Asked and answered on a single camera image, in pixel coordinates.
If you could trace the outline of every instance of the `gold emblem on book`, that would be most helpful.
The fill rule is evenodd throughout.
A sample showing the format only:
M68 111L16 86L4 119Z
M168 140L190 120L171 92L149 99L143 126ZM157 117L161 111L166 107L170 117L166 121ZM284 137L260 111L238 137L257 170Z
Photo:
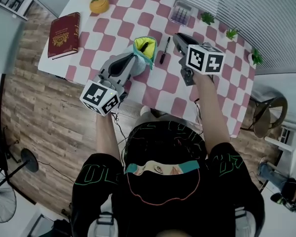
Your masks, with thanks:
M55 46L62 46L67 39L69 39L69 33L59 34L53 38L53 43Z

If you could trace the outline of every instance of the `white cube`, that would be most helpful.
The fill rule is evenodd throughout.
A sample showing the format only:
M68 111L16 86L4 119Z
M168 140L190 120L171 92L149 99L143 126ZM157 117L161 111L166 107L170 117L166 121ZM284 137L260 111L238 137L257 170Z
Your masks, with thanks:
M88 80L80 96L80 101L90 110L106 116L120 102L120 99L116 90Z
M188 45L186 66L204 75L222 73L226 54L207 45Z

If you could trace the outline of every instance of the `fan stand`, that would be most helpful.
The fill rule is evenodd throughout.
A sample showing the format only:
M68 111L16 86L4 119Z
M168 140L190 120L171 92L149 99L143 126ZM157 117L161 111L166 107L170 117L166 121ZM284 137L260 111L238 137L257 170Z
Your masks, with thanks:
M16 170L14 170L11 174L6 176L1 182L0 187L2 184L4 184L6 181L8 181L15 173L17 173L21 168L24 166L32 173L35 173L38 171L38 162L36 157L33 155L33 153L28 149L23 149L21 151L21 159L23 164L18 166Z

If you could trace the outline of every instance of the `green plant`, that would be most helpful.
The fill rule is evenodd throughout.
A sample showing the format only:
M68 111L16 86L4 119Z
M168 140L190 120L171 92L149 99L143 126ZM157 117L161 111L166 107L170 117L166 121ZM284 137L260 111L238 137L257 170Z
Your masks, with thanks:
M211 25L211 23L214 22L214 16L209 12L204 12L201 14L201 16L202 16L202 21L208 24L209 26Z
M233 29L228 29L226 32L226 37L230 40L233 40L236 35L238 34L239 30L237 30L236 28Z
M252 60L253 60L253 65L263 63L262 56L260 55L259 51L256 48L253 49Z

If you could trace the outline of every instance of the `pink and white tablecloth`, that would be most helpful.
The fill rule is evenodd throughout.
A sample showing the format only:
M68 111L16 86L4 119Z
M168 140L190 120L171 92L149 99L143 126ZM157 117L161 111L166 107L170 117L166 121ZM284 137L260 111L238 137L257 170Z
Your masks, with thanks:
M227 26L215 20L211 26L199 20L195 10L187 27L168 20L175 0L109 0L110 9L103 14L91 13L80 35L79 52L72 55L66 79L86 84L93 79L112 55L120 54L135 38L152 36L158 41L158 54L152 71L147 67L131 78L126 88L128 99L172 115L196 122L198 98L196 87L186 87L178 61L181 58L170 41L164 63L159 63L168 37L174 33L193 36L200 43L209 42L226 53L220 76L215 77L222 113L232 137L238 135L255 76L249 65L251 46L240 36L228 42L223 36Z

